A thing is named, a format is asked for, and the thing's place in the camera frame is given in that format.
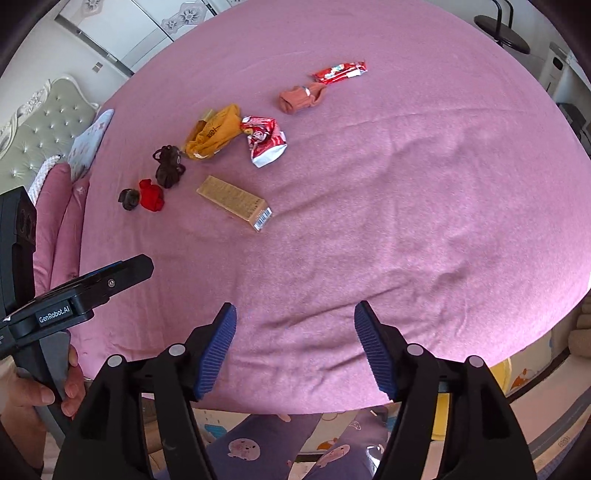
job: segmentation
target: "purple pajama pants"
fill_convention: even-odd
[[[218,480],[286,480],[321,414],[250,415],[207,447]],[[385,407],[360,410],[306,480],[371,480],[386,447]],[[166,470],[157,480],[170,480]]]

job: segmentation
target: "black stool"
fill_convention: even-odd
[[[498,9],[496,20],[492,17],[487,17],[486,15],[478,15],[477,17],[474,17],[474,23],[494,38],[501,47],[507,45],[516,51],[529,55],[531,52],[530,46],[515,31],[511,30],[511,27],[513,26],[513,5],[511,5],[509,0],[505,0],[509,4],[510,9],[509,25],[505,25],[503,23],[503,9],[501,8],[501,5],[497,0],[492,1]]]

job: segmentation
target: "cardboard box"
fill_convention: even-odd
[[[261,231],[273,213],[262,198],[211,175],[205,179],[197,193],[246,220],[257,232]]]

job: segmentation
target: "finger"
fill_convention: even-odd
[[[73,345],[70,345],[70,349],[68,350],[68,361],[70,362],[71,366],[78,366],[78,352],[76,351],[76,348],[74,348]]]
[[[84,374],[80,365],[77,367],[71,367],[68,371],[68,378],[64,384],[64,390],[66,395],[70,398],[76,398],[78,393],[84,391]]]
[[[42,407],[56,400],[49,388],[29,378],[18,377],[12,381],[9,396],[17,407]]]
[[[67,398],[62,402],[61,410],[66,417],[73,417],[76,414],[78,408],[80,408],[82,400],[84,400],[85,395],[86,392],[84,388],[82,388],[79,390],[78,395],[76,395],[74,398]]]

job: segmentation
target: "yellow cloth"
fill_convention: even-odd
[[[193,159],[203,160],[213,157],[228,142],[241,133],[240,107],[234,103],[216,113],[203,129],[191,135],[185,144],[185,153]]]

